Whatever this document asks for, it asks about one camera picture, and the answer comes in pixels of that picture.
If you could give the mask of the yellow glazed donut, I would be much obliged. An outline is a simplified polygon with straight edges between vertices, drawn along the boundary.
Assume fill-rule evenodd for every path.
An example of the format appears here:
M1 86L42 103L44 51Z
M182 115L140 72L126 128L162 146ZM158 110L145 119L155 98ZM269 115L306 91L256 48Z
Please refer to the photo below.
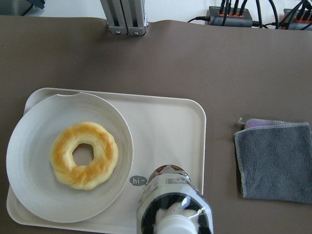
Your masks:
M73 152L81 144L93 148L94 158L88 165L77 165ZM74 189L92 190L107 181L118 161L114 137L101 125L84 121L65 128L50 152L50 163L57 180Z

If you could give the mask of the tea bottle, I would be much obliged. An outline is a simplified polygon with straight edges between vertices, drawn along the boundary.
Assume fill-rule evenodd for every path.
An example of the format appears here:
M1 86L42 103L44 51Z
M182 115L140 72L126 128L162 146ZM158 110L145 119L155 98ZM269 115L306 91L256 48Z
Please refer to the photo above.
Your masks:
M138 234L212 234L209 203L188 174L163 165L151 174L136 213Z

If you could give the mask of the white plate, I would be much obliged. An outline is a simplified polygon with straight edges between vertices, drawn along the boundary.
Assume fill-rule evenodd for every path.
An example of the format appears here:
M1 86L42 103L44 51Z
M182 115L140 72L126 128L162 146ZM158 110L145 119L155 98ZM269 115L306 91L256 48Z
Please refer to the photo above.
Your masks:
M81 121L103 126L119 150L111 177L88 191L58 182L49 160L56 137ZM120 112L104 99L80 92L46 98L22 117L8 144L6 169L15 196L27 210L45 220L70 223L89 219L115 201L126 184L132 160L132 136Z

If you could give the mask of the grey usb hub right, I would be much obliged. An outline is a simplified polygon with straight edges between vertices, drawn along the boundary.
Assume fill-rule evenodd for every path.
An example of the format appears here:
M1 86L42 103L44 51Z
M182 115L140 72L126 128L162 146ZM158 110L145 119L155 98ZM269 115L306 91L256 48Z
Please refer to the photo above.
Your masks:
M282 29L286 30L301 30L302 28L306 27L307 25L312 23L312 11L305 10L302 13L301 18L297 16L300 10L297 10L293 15L293 19L289 22L289 19L285 21L285 23L281 26Z

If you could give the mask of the beige tray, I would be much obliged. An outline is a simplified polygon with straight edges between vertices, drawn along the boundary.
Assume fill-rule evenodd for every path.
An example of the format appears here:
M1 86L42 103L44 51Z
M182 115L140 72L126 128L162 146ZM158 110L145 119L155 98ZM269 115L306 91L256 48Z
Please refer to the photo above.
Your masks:
M125 119L133 141L133 160L126 184L105 210L89 219L70 223L45 220L31 213L15 196L10 185L7 210L15 222L79 232L134 234L137 231L137 206L141 193L151 173L166 164L184 169L192 183L200 191L203 190L206 115L197 102L183 98L42 88L30 95L24 115L53 95L80 92L104 99Z

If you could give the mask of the dark grey cloth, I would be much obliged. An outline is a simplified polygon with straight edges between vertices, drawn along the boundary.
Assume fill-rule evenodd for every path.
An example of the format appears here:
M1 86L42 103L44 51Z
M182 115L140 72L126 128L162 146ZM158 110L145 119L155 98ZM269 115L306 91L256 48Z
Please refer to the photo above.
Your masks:
M244 198L312 202L312 131L307 122L251 118L234 135Z

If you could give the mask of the aluminium frame post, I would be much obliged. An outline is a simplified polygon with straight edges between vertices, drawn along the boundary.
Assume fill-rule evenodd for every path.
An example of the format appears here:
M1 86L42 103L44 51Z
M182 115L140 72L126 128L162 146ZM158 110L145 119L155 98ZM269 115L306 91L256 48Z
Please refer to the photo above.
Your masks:
M101 0L109 31L115 35L143 36L148 22L143 0Z

